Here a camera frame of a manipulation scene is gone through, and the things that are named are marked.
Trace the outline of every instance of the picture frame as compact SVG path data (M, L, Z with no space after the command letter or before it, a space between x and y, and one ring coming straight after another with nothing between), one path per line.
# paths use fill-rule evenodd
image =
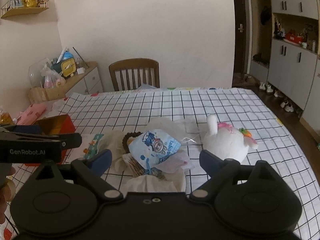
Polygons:
M22 0L9 0L10 1L10 6L12 8L18 8L18 7L23 7L23 2Z

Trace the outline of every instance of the blue plastic wrapper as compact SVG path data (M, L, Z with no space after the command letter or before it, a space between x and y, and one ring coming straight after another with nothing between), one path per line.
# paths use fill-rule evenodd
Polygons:
M163 130L154 129L135 138L129 144L129 150L133 158L143 168L151 170L157 164L174 155L180 146L181 144L175 138Z

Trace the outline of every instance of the red box on shelf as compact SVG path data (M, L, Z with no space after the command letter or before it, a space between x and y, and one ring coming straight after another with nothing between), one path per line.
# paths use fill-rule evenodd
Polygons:
M63 133L74 133L76 131L73 122L68 114L58 115L50 118L41 119L35 122L39 125L43 135L55 135ZM61 152L61 164L66 156L67 150ZM26 163L26 166L39 166L39 163Z
M292 33L287 33L285 35L286 40L292 41L294 43L300 44L302 42L302 37L298 37Z

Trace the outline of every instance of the white plush toy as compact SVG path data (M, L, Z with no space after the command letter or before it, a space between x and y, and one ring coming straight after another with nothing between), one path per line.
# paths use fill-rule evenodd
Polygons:
M235 159L242 162L248 154L249 147L257 149L257 142L245 129L236 129L227 123L217 123L215 115L207 117L209 131L204 136L203 148L220 159Z

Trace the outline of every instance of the pink package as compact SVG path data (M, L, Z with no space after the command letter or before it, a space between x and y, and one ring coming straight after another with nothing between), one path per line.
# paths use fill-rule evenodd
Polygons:
M26 111L20 113L17 118L17 125L32 125L46 109L45 103L32 104Z

